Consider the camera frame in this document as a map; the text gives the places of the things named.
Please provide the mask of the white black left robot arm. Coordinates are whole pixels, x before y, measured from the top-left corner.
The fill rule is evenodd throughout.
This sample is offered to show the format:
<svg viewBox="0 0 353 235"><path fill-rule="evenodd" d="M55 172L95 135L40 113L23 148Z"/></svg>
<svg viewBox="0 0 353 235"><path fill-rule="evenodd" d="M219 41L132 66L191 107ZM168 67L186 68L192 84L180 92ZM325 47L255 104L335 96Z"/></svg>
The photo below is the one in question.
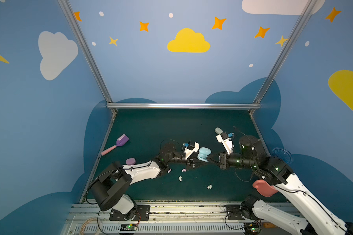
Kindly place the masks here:
<svg viewBox="0 0 353 235"><path fill-rule="evenodd" d="M185 163L186 170L195 169L208 162L211 150L198 143L185 143L181 151L173 143L166 143L152 160L135 165L111 163L88 186L86 193L92 193L101 211L111 211L114 219L133 220L142 215L136 202L126 194L130 185L143 180L156 179L170 172L169 163Z"/></svg>

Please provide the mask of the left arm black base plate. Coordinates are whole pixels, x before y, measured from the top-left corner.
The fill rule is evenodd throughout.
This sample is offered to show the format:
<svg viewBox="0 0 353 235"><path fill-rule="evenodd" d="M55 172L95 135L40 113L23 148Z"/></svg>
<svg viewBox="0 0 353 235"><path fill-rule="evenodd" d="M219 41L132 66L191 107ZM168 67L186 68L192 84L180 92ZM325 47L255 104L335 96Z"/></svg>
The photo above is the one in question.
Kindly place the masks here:
<svg viewBox="0 0 353 235"><path fill-rule="evenodd" d="M150 215L150 206L149 205L137 205L134 206L128 213L123 214L118 210L111 209L110 212L110 221L135 221L135 220L144 220L148 221Z"/></svg>

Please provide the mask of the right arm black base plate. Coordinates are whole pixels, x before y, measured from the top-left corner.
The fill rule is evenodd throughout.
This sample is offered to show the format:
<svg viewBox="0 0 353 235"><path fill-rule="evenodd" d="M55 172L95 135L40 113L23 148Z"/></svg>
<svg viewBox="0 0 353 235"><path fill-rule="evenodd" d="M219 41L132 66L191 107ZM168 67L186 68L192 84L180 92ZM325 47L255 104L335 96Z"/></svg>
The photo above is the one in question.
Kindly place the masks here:
<svg viewBox="0 0 353 235"><path fill-rule="evenodd" d="M225 205L229 220L251 220L255 218L252 209L242 205Z"/></svg>

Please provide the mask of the white earbud charging case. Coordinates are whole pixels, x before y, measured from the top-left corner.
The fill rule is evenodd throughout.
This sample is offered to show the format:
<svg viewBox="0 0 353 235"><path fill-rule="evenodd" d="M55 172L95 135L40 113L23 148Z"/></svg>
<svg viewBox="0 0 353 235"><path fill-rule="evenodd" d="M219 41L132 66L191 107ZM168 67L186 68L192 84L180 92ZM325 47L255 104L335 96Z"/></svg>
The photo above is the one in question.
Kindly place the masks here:
<svg viewBox="0 0 353 235"><path fill-rule="evenodd" d="M215 132L216 132L217 135L221 135L223 133L223 130L221 128L219 128L219 127L216 127L215 128Z"/></svg>

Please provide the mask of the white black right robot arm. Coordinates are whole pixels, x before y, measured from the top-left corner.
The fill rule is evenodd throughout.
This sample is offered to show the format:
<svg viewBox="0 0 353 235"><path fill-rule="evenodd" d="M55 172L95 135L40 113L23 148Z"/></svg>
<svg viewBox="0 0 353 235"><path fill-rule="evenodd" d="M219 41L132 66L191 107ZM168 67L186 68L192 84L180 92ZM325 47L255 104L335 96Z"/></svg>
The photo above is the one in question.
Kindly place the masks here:
<svg viewBox="0 0 353 235"><path fill-rule="evenodd" d="M297 218L255 196L249 196L238 208L244 219L263 219L293 235L353 235L353 223L334 215L305 187L288 164L277 157L268 156L258 139L249 136L240 145L241 152L235 153L232 136L232 133L217 135L217 141L224 146L225 152L219 154L216 165L220 169L251 169L271 189L282 193L303 215L303 218Z"/></svg>

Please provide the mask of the light blue earbud charging case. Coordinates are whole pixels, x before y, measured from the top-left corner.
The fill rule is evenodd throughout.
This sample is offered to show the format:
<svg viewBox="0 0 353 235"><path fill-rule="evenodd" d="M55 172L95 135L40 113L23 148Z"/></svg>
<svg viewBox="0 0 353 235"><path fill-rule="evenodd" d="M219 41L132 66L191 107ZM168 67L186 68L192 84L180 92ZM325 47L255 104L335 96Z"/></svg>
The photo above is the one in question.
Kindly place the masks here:
<svg viewBox="0 0 353 235"><path fill-rule="evenodd" d="M201 147L199 149L199 153L198 153L198 160L203 161L203 162L208 162L208 156L211 154L211 150L209 148L206 147Z"/></svg>

